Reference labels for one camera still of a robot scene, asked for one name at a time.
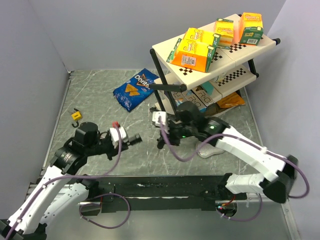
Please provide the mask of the black padlock key bunch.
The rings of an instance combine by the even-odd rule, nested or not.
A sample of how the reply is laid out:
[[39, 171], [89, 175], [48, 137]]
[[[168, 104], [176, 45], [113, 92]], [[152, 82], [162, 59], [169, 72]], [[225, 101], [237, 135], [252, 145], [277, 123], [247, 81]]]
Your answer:
[[156, 141], [157, 141], [157, 148], [159, 150], [162, 150], [166, 144], [164, 138], [162, 136], [160, 136], [159, 138], [156, 139]]

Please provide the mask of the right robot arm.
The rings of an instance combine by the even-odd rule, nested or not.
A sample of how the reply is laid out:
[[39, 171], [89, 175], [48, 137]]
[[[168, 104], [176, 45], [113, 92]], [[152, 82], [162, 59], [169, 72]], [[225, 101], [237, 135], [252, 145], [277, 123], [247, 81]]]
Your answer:
[[196, 137], [202, 147], [210, 145], [228, 152], [257, 171], [255, 174], [228, 173], [218, 187], [223, 199], [241, 193], [256, 193], [283, 204], [290, 198], [297, 177], [298, 160], [295, 157], [284, 157], [269, 151], [244, 137], [224, 120], [215, 116], [206, 117], [190, 101], [180, 104], [176, 113], [179, 123], [169, 120], [166, 112], [155, 117], [165, 144], [177, 146], [183, 138]]

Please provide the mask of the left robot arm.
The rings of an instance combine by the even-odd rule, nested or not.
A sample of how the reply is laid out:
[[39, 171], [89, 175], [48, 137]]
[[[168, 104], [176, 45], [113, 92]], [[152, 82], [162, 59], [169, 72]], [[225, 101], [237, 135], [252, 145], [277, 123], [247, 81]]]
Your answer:
[[89, 157], [106, 155], [109, 160], [119, 158], [121, 152], [141, 141], [140, 135], [129, 138], [118, 122], [105, 131], [93, 122], [84, 122], [76, 128], [59, 148], [42, 179], [27, 200], [8, 219], [0, 221], [0, 234], [6, 240], [44, 240], [47, 228], [68, 207], [99, 195], [98, 179], [101, 175], [78, 175]]

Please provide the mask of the blue Doritos chip bag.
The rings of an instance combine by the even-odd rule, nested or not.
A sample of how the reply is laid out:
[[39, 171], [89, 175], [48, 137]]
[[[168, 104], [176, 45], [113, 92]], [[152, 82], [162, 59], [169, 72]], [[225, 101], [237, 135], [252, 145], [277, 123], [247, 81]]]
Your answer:
[[113, 91], [113, 96], [123, 108], [131, 112], [154, 92], [149, 85], [153, 84], [158, 78], [156, 74], [144, 68], [117, 87]]

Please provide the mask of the teal box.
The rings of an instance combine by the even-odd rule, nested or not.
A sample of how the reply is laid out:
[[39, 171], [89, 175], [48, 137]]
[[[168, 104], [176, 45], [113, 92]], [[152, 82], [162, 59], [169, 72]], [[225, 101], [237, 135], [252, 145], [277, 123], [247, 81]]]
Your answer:
[[207, 92], [208, 95], [212, 95], [215, 90], [214, 86], [209, 81], [201, 84], [201, 87]]

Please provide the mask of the orange flat packet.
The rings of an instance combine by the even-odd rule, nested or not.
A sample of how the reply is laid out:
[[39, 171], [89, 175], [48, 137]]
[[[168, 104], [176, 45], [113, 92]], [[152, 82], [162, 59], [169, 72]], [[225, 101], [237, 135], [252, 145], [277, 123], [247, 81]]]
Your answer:
[[245, 101], [237, 92], [233, 92], [216, 103], [221, 109], [229, 109], [236, 106], [242, 106], [245, 104]]

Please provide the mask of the front orange yellow carton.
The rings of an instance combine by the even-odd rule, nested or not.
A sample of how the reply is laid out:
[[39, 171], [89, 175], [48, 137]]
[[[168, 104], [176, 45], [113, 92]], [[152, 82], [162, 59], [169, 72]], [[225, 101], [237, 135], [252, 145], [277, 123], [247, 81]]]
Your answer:
[[170, 52], [166, 62], [188, 68], [191, 70], [208, 73], [217, 46], [202, 42], [179, 38]]

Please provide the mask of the rear yellow carton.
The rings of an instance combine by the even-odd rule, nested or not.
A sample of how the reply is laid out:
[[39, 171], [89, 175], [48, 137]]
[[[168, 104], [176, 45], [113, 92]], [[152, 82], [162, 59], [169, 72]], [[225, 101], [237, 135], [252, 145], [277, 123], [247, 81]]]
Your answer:
[[210, 46], [218, 46], [220, 38], [220, 34], [193, 27], [190, 27], [183, 36], [183, 39], [205, 43]]

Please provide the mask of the small yellow green carton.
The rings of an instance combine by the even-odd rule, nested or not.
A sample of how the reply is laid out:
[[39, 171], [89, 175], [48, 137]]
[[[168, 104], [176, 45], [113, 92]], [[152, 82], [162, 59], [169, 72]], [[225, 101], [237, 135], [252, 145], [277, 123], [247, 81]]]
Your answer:
[[226, 18], [217, 18], [213, 32], [220, 35], [219, 46], [229, 47], [234, 39], [234, 21]]

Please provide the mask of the tall orange green carton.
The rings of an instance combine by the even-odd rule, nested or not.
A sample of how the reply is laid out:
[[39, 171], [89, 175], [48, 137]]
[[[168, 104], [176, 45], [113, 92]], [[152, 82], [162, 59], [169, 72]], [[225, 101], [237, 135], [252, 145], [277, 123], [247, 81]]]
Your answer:
[[260, 13], [244, 12], [238, 22], [239, 43], [257, 46], [263, 33], [263, 19]]

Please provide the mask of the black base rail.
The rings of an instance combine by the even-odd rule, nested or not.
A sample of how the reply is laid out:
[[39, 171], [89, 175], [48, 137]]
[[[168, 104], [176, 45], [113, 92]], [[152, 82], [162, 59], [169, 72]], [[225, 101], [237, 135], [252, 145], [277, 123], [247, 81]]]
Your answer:
[[89, 202], [101, 202], [103, 213], [117, 211], [190, 210], [215, 211], [216, 204], [246, 200], [224, 187], [225, 175], [108, 176], [71, 180], [84, 184]]

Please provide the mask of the black frame beige shelf rack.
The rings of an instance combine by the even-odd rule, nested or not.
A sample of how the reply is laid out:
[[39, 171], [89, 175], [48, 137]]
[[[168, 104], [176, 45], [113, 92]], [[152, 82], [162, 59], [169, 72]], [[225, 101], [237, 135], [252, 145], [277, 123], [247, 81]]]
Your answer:
[[150, 54], [159, 75], [156, 109], [175, 114], [189, 101], [206, 112], [255, 81], [254, 58], [279, 43], [264, 34], [260, 14], [245, 12], [153, 45]]

